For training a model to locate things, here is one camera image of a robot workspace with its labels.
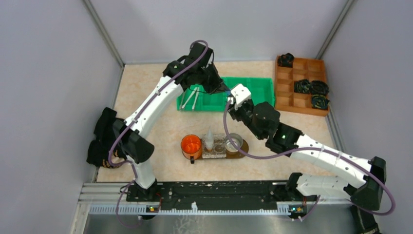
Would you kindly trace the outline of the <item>steel cup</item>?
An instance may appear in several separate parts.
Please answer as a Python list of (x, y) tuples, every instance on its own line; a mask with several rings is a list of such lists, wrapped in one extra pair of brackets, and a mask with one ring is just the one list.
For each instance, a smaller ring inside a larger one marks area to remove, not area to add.
[(229, 154), (234, 154), (238, 152), (243, 145), (243, 138), (236, 133), (230, 133), (225, 137), (224, 146)]

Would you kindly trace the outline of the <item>clear glass cup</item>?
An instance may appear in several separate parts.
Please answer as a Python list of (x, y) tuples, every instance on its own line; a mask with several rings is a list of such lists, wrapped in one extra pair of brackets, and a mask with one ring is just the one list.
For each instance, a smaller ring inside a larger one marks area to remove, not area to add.
[(201, 136), (201, 142), (203, 146), (201, 159), (219, 159), (226, 157), (225, 134), (213, 134), (213, 145), (211, 150), (207, 148), (205, 138), (206, 134), (203, 134)]

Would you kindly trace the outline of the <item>white toothpaste tube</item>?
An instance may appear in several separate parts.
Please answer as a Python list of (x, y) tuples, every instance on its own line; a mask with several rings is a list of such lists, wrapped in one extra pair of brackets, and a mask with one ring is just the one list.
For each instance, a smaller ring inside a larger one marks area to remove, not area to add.
[(208, 132), (205, 135), (204, 142), (206, 150), (208, 152), (211, 152), (214, 146), (214, 135), (212, 133), (211, 127), (209, 127)]

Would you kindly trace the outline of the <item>orange mug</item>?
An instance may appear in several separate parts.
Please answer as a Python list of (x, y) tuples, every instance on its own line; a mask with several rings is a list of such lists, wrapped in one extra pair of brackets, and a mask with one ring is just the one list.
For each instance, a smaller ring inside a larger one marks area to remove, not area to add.
[(185, 158), (191, 164), (194, 164), (197, 159), (200, 159), (203, 152), (202, 141), (196, 135), (186, 135), (181, 140), (181, 151)]

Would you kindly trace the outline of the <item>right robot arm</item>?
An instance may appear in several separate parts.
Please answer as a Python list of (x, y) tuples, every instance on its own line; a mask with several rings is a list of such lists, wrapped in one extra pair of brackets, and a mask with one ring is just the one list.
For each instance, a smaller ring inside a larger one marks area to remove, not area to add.
[(273, 159), (287, 156), (303, 160), (332, 173), (315, 176), (292, 173), (291, 190), (302, 195), (321, 195), (347, 199), (362, 209), (377, 214), (383, 194), (391, 196), (386, 187), (386, 161), (380, 157), (359, 158), (328, 147), (301, 130), (280, 121), (280, 113), (268, 102), (254, 104), (251, 99), (238, 102), (229, 97), (224, 114), (242, 122), (265, 146), (270, 156), (247, 156), (254, 159)]

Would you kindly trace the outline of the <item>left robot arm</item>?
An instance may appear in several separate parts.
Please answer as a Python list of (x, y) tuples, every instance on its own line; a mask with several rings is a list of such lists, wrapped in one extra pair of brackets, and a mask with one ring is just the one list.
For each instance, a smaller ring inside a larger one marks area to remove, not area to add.
[(116, 146), (126, 154), (125, 163), (132, 166), (133, 184), (149, 190), (156, 182), (150, 157), (154, 145), (147, 141), (151, 129), (173, 100), (192, 85), (201, 85), (206, 94), (226, 93), (228, 87), (220, 78), (213, 63), (214, 52), (205, 40), (196, 40), (188, 55), (172, 61), (163, 71), (154, 90), (140, 107), (124, 121), (115, 121), (116, 139), (110, 147), (108, 160), (112, 166), (112, 154)]

